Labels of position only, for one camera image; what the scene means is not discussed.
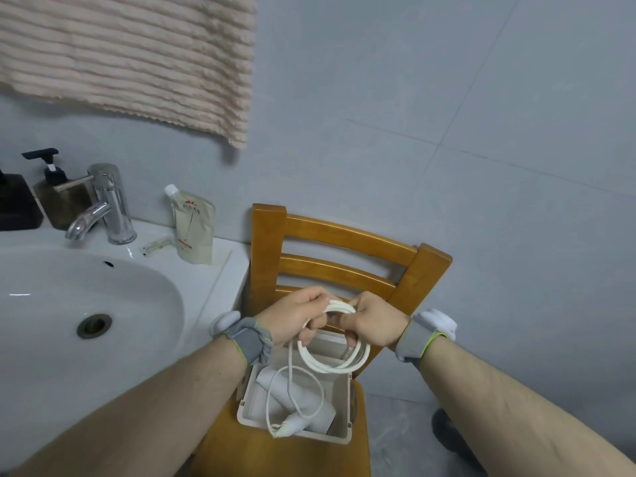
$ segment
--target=towel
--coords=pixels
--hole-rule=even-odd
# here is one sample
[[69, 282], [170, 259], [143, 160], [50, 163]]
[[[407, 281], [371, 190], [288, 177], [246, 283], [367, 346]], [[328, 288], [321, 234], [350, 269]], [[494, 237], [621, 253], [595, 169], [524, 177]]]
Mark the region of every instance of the towel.
[[0, 82], [245, 146], [256, 0], [0, 0]]

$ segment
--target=white sink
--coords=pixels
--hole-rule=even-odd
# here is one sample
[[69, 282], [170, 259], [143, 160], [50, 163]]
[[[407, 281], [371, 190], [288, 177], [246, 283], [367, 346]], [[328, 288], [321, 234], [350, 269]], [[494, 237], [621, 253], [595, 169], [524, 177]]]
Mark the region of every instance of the white sink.
[[84, 241], [0, 233], [0, 471], [208, 342], [210, 323], [237, 305], [248, 247], [215, 239], [211, 266], [174, 247], [146, 258], [141, 247], [172, 230], [133, 223], [138, 237], [123, 246], [103, 227]]

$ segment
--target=floor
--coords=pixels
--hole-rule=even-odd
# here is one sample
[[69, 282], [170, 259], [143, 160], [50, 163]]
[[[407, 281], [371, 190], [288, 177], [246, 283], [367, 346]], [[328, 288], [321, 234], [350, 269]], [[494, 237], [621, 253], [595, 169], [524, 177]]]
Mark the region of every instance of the floor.
[[[372, 477], [483, 477], [435, 440], [437, 404], [364, 395]], [[175, 475], [186, 477], [189, 463]]]

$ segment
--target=chair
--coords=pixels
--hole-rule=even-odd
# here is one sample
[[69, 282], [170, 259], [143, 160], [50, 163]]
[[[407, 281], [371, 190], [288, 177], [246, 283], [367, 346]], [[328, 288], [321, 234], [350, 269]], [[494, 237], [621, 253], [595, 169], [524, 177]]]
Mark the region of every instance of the chair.
[[[282, 242], [285, 237], [360, 251], [406, 266], [406, 270], [399, 282], [394, 284], [388, 279], [343, 264], [284, 254]], [[448, 254], [427, 244], [421, 244], [416, 249], [341, 224], [287, 214], [284, 206], [254, 204], [250, 313], [256, 315], [298, 289], [277, 284], [278, 274], [283, 273], [331, 281], [360, 291], [371, 291], [410, 315], [440, 280], [451, 262], [452, 258]], [[379, 351], [378, 347], [371, 349], [367, 364]], [[364, 368], [355, 372], [354, 377]], [[348, 445], [300, 437], [275, 440], [267, 431], [239, 424], [236, 418], [239, 403], [231, 398], [197, 449], [192, 476], [370, 476], [364, 395], [361, 385], [355, 381], [352, 390], [352, 400], [357, 403], [357, 409], [352, 440]]]

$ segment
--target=forearm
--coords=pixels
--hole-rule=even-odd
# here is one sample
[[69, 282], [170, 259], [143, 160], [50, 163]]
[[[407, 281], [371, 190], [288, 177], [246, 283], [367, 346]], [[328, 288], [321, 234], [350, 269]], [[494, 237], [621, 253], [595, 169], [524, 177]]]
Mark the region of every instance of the forearm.
[[217, 338], [91, 413], [11, 476], [172, 476], [244, 372], [234, 342]]
[[575, 417], [446, 338], [420, 372], [490, 476], [634, 476], [636, 465]]

